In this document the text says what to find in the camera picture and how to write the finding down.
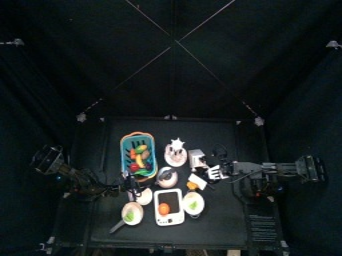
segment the white bowl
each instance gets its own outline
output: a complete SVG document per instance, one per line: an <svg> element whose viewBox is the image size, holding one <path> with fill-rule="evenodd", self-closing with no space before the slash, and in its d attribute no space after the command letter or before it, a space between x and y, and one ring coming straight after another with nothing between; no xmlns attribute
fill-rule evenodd
<svg viewBox="0 0 342 256"><path fill-rule="evenodd" d="M196 216L204 209L204 199L196 192L188 192L181 201L184 211L190 215Z"/></svg>
<svg viewBox="0 0 342 256"><path fill-rule="evenodd" d="M132 220L130 221L126 221L125 218L124 218L128 213L132 213ZM138 224L141 219L142 219L142 216L144 216L144 210L142 210L142 207L138 203L129 202L124 205L122 210L121 210L121 218L122 218L122 221L126 225Z"/></svg>

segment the black backdrop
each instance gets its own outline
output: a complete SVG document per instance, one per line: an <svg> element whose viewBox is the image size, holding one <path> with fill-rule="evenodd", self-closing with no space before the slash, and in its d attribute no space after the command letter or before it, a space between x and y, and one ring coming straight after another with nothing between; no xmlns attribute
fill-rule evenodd
<svg viewBox="0 0 342 256"><path fill-rule="evenodd" d="M39 194L34 205L26 191L37 196L45 184L25 176L26 163L38 145L70 146L84 111L94 119L260 116L272 160L321 155L336 178L342 49L324 46L342 38L340 5L337 0L1 1L0 42L25 43L0 45L1 245L46 237L53 211L44 204L54 194ZM335 180L305 194L293 188L284 199L288 240L301 255L313 255L309 247L340 254Z"/></svg>

